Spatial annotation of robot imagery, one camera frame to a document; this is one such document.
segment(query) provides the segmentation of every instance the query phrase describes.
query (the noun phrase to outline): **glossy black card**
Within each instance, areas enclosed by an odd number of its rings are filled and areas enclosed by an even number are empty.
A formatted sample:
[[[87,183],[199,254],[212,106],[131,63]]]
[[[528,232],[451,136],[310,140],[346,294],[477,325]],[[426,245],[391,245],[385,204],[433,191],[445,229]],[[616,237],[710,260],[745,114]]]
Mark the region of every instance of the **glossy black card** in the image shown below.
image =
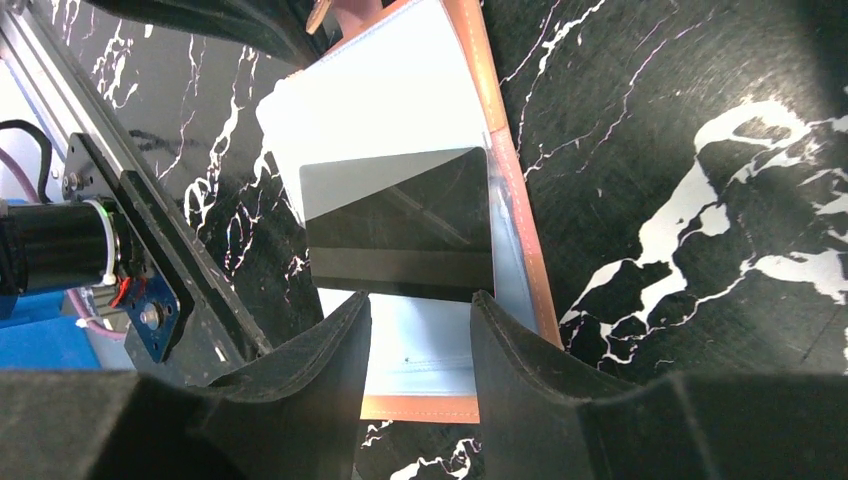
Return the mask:
[[[315,285],[468,302],[493,292],[481,148],[300,169]]]

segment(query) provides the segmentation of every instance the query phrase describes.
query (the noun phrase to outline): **shiny black surface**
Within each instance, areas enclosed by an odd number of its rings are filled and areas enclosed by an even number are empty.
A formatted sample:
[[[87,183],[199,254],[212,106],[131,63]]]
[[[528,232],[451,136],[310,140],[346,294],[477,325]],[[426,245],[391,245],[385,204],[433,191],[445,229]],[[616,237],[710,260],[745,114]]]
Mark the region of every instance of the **shiny black surface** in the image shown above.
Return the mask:
[[[293,69],[55,1],[57,31],[251,312],[320,316],[253,113]],[[574,355],[637,383],[848,368],[848,2],[485,0],[483,12]],[[484,470],[471,427],[361,433],[366,480]]]
[[[390,160],[410,167],[421,162],[415,154]],[[344,171],[337,163],[307,165],[300,170],[301,184],[320,188],[335,179],[359,192],[364,178],[381,175],[375,168],[380,161],[348,160]],[[486,164],[486,152],[475,148],[308,218],[315,285],[461,302],[478,290],[494,291]],[[316,201],[333,194],[321,197]],[[311,207],[305,198],[307,216]]]

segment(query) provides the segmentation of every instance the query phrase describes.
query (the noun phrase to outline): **white paper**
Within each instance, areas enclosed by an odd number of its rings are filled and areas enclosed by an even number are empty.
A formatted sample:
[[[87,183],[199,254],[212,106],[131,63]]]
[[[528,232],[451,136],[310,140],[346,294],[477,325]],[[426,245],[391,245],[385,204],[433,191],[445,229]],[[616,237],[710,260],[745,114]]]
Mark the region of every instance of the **white paper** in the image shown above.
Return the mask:
[[[475,146],[488,150],[483,109],[439,0],[410,1],[339,51],[278,82],[256,114],[264,146],[274,155],[301,222],[302,165]],[[514,248],[504,252],[510,263],[499,268],[496,261],[495,271],[503,272],[507,265],[516,272],[514,278],[525,278]],[[517,297],[527,292],[529,304],[526,284],[511,291]],[[324,312],[330,313],[351,292],[319,293]],[[373,333],[366,394],[475,393],[469,304],[376,294],[370,298]],[[533,323],[532,307],[525,318]]]

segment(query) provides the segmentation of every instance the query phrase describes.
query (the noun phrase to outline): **orange edge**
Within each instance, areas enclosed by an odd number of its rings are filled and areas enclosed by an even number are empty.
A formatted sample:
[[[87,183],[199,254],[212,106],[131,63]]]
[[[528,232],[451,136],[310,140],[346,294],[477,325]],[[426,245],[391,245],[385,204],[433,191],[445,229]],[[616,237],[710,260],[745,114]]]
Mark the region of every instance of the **orange edge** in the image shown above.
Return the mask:
[[[362,420],[428,423],[480,423],[477,397],[408,397],[366,395]]]
[[[480,2],[476,0],[443,0],[442,3],[448,11],[454,30],[465,51],[468,68],[486,114],[489,133],[492,135],[495,158],[509,184],[512,212],[524,252],[527,278],[530,282],[533,305],[536,307],[539,334],[562,350],[564,347],[559,335],[559,323],[554,310],[545,260],[542,256],[542,246],[530,208],[530,197],[527,194],[521,164],[518,162],[512,133],[509,130],[492,48],[483,20],[483,10]]]

